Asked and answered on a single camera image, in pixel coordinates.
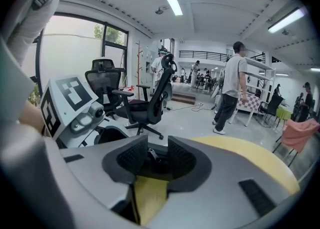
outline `tree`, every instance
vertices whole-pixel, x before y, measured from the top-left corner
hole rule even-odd
[[[94,26],[93,33],[94,33],[95,38],[101,39],[102,34],[103,34],[103,26],[99,26],[98,24],[96,24]],[[123,35],[124,35],[124,33],[122,31],[116,30],[116,29],[108,26],[106,28],[105,40],[108,42],[111,42],[111,43],[124,45],[124,42],[121,40]]]

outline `black vent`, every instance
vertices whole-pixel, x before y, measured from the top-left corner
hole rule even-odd
[[[239,185],[260,217],[276,207],[253,179],[241,181]]]

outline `white shelving unit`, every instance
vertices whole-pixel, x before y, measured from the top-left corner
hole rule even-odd
[[[244,57],[247,64],[248,65],[251,65],[251,66],[254,66],[254,67],[257,67],[259,68],[260,70],[264,71],[264,75],[261,75],[261,74],[256,74],[256,73],[252,73],[252,72],[247,72],[246,74],[251,76],[251,77],[255,77],[255,78],[258,78],[258,79],[261,79],[261,80],[264,80],[265,82],[273,82],[276,78],[276,70],[262,62],[259,62],[259,61],[256,61],[252,58],[248,58],[248,57]],[[267,75],[267,71],[271,70],[271,78],[268,78],[266,77],[265,75]],[[250,88],[254,88],[254,89],[258,89],[261,91],[261,95],[260,95],[260,99],[263,97],[264,95],[264,92],[266,92],[267,90],[263,89],[262,87],[260,86],[254,86],[254,85],[251,85],[251,84],[246,84],[247,87],[250,87]],[[272,94],[272,91],[273,91],[273,84],[272,84],[272,89],[271,91],[267,91],[268,93]],[[248,112],[251,112],[251,110],[249,110],[248,108],[244,108],[244,107],[241,107],[240,108],[241,110],[243,111],[248,111]]]

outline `chair armrest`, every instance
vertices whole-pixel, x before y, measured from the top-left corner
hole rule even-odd
[[[115,89],[115,90],[112,90],[112,94],[122,97],[122,101],[125,107],[126,115],[128,116],[128,120],[131,124],[135,123],[134,120],[132,119],[132,114],[131,114],[130,106],[128,102],[128,97],[132,97],[134,93]]]
[[[127,92],[127,91],[122,91],[117,89],[112,90],[112,94],[115,94],[118,96],[125,96],[125,97],[132,97],[134,95],[134,93],[132,92]]]
[[[144,101],[148,101],[147,89],[150,89],[150,86],[140,85],[140,84],[138,84],[138,85],[136,85],[136,86],[143,89]]]
[[[140,88],[143,88],[143,89],[150,89],[150,86],[147,86],[147,85],[141,85],[141,84],[138,84],[136,85],[137,87],[140,87]]]

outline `table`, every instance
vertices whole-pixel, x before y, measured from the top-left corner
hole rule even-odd
[[[192,140],[245,157],[276,180],[291,195],[300,190],[299,183],[291,170],[272,152],[255,143],[228,136],[204,136]],[[167,183],[163,180],[137,176],[134,192],[141,225],[147,225],[166,204]]]
[[[279,123],[281,120],[287,121],[287,120],[291,119],[291,115],[292,115],[291,111],[279,106],[275,112],[275,121],[274,122],[276,122],[277,118],[279,119],[276,127],[279,126]]]
[[[207,80],[211,79],[211,77],[200,76],[200,79],[199,79],[198,85],[196,86],[196,89],[198,89],[202,79],[205,79],[205,82],[207,82]]]
[[[247,101],[245,103],[242,102],[242,100],[243,100],[242,98],[238,99],[238,102],[236,104],[236,108],[235,108],[235,110],[234,110],[234,112],[233,112],[233,114],[232,114],[232,116],[231,116],[231,118],[229,120],[230,124],[233,123],[234,118],[235,118],[236,114],[238,113],[238,109],[241,108],[241,107],[246,108],[246,109],[249,108],[251,110],[250,115],[249,115],[249,119],[245,124],[246,127],[248,127],[249,122],[250,122],[254,112],[258,112],[258,109],[260,107],[260,99],[259,99],[259,97],[255,96],[255,95],[248,95],[248,94],[247,94],[246,97],[247,97]]]

